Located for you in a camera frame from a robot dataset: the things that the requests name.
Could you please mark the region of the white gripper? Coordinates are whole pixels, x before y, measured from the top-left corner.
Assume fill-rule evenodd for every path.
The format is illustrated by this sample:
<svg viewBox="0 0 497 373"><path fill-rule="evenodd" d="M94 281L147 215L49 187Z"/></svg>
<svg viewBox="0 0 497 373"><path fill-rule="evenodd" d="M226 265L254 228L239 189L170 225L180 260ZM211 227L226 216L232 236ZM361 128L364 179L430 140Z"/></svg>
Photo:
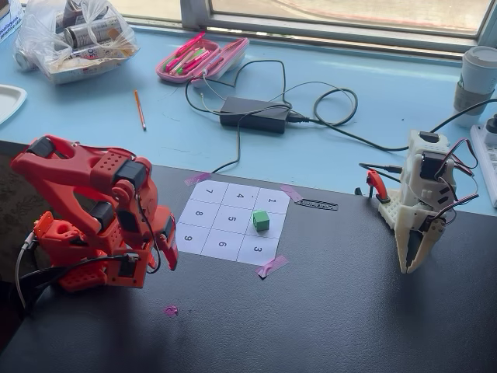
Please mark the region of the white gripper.
<svg viewBox="0 0 497 373"><path fill-rule="evenodd" d="M417 231L418 225L411 218L398 217L396 221L396 243L401 272L414 272L423 264L434 245L440 240L446 225L447 220L445 217L428 217L425 219L421 225L421 233L424 236L419 244L415 258L408 265L408 241L411 231Z"/></svg>

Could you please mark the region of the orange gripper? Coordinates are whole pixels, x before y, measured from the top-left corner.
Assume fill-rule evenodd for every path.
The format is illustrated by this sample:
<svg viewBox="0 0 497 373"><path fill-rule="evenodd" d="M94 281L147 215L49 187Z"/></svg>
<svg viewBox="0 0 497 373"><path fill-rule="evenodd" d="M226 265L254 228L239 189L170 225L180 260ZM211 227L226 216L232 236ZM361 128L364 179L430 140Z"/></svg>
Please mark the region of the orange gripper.
<svg viewBox="0 0 497 373"><path fill-rule="evenodd" d="M170 270L175 270L179 251L176 244L176 218L172 211L158 203L158 190L152 183L137 194L137 201L142 207L144 217L137 207L136 234L137 245L144 243L144 249L152 259L160 259L164 253Z"/></svg>

